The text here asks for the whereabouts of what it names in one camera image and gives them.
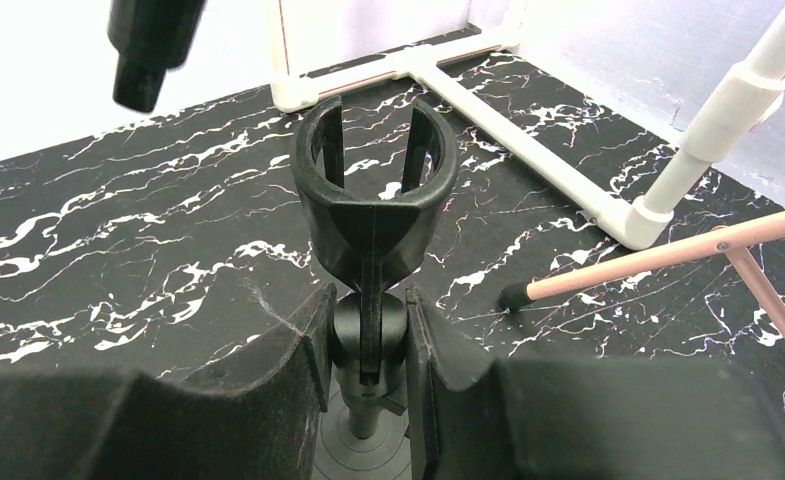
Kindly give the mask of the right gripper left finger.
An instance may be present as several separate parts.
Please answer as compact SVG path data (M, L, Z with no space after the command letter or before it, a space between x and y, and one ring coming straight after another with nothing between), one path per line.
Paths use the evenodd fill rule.
M179 382L0 367L0 479L308 479L336 289Z

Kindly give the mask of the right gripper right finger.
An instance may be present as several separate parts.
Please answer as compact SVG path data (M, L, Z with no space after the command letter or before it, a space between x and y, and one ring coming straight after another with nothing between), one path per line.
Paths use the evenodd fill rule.
M785 429L713 359L513 356L406 291L417 479L785 479Z

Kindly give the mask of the black microphone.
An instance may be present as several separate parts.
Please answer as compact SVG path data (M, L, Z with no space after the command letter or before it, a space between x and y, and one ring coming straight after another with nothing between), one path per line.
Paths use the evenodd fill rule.
M151 113L164 77L189 54L205 0L114 0L107 35L118 52L115 103Z

